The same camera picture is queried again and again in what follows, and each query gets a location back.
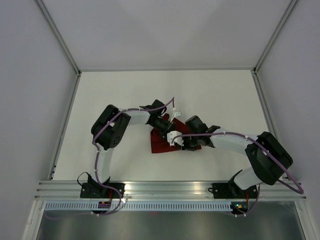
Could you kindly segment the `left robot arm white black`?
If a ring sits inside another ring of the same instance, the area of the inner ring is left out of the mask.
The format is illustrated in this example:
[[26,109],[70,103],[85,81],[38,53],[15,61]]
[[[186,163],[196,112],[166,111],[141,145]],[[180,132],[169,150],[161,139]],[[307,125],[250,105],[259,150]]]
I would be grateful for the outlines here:
[[151,105],[122,109],[108,105],[91,128],[92,144],[96,147],[91,191],[98,198],[109,193],[110,165],[114,148],[119,145],[129,126],[149,125],[159,132],[162,139],[176,128],[176,123],[163,118],[168,104],[155,100]]

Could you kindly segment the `dark red cloth napkin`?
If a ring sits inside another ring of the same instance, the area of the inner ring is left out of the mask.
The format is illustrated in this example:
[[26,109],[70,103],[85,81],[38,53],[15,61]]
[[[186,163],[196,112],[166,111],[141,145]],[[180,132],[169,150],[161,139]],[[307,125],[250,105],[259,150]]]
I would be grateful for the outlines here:
[[[147,122],[148,125],[150,125],[150,119],[152,117],[160,117],[164,120],[169,121],[169,114],[165,113],[164,115],[156,115],[152,114]],[[175,123],[175,129],[172,131],[178,131],[182,134],[190,134],[191,131],[188,129],[188,127],[178,120],[177,118],[174,118],[173,121]],[[160,154],[160,153],[169,153],[174,151],[182,151],[180,146],[170,146],[167,142],[167,134],[161,134],[158,130],[152,129],[150,132],[150,144],[151,144],[151,153],[152,154]]]

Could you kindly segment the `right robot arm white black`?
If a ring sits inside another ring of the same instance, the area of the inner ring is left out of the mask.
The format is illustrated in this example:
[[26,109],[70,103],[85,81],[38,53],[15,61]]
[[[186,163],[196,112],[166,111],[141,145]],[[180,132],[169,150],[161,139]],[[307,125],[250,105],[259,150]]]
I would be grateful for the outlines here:
[[184,150],[194,150],[198,146],[221,148],[248,158],[250,167],[241,169],[228,181],[228,192],[234,198],[240,198],[250,187],[261,183],[274,185],[285,171],[273,159],[285,169],[293,164],[292,157],[270,132],[251,136],[231,133],[220,126],[208,127],[197,115],[185,124],[191,136],[182,138]]

